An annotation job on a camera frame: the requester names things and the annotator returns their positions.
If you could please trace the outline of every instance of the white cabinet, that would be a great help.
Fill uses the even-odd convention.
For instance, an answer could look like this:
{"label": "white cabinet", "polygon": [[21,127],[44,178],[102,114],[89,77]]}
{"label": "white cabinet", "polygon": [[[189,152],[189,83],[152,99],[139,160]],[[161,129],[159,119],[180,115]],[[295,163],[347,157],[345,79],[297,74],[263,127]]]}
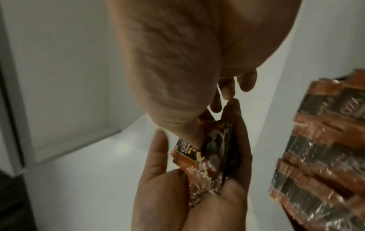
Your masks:
{"label": "white cabinet", "polygon": [[[12,151],[8,132],[2,134],[8,141],[0,155],[8,156],[12,169],[3,170],[18,174],[115,135],[142,115],[103,1],[0,4],[1,88],[8,105],[0,113],[10,120],[17,147]],[[8,130],[6,122],[1,125],[2,133]],[[18,158],[9,157],[14,153]]]}

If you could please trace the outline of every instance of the bundle of packets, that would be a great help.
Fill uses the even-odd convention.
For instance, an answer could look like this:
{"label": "bundle of packets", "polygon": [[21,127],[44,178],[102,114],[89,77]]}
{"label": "bundle of packets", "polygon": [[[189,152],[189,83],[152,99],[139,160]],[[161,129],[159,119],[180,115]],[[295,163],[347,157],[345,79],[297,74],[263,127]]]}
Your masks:
{"label": "bundle of packets", "polygon": [[365,230],[365,70],[312,82],[270,196],[307,230]]}
{"label": "bundle of packets", "polygon": [[209,194],[219,195],[227,178],[235,173],[240,163],[232,120],[205,124],[206,139],[201,150],[179,139],[171,155],[189,179],[191,208]]}

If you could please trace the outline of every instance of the hand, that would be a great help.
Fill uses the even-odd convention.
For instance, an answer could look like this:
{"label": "hand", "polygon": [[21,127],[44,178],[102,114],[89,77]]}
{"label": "hand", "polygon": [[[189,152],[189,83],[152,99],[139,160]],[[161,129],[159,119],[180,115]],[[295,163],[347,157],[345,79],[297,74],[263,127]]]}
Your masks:
{"label": "hand", "polygon": [[256,82],[290,31],[300,0],[106,0],[129,85],[152,120],[195,148],[198,116]]}
{"label": "hand", "polygon": [[222,117],[233,118],[242,157],[237,177],[225,182],[220,196],[209,195],[188,210],[187,176],[180,169],[166,172],[168,139],[158,129],[138,186],[132,231],[245,230],[252,155],[238,100],[228,102]]}

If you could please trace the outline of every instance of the skin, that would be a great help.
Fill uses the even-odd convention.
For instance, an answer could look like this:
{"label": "skin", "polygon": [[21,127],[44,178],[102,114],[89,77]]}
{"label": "skin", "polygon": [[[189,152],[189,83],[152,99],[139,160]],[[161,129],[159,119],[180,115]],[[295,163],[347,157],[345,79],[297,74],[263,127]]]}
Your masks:
{"label": "skin", "polygon": [[200,148],[198,116],[256,82],[300,0],[106,0],[137,101],[160,127]]}
{"label": "skin", "polygon": [[132,231],[246,230],[252,155],[238,100],[228,102],[222,117],[233,118],[241,153],[237,177],[225,182],[220,196],[209,195],[188,210],[187,176],[180,169],[166,172],[168,139],[156,130],[134,201]]}

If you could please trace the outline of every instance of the person's left hand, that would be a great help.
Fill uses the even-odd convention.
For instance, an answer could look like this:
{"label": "person's left hand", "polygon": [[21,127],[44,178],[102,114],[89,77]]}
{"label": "person's left hand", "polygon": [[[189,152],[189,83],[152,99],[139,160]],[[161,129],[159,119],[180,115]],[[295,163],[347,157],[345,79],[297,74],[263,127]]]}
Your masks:
{"label": "person's left hand", "polygon": [[[203,119],[211,119],[208,114]],[[235,179],[225,182],[220,196],[209,195],[188,210],[187,176],[166,172],[168,139],[158,129],[152,140],[133,206],[132,231],[244,231],[252,155],[238,100],[230,100],[222,117],[232,118],[241,153]]]}

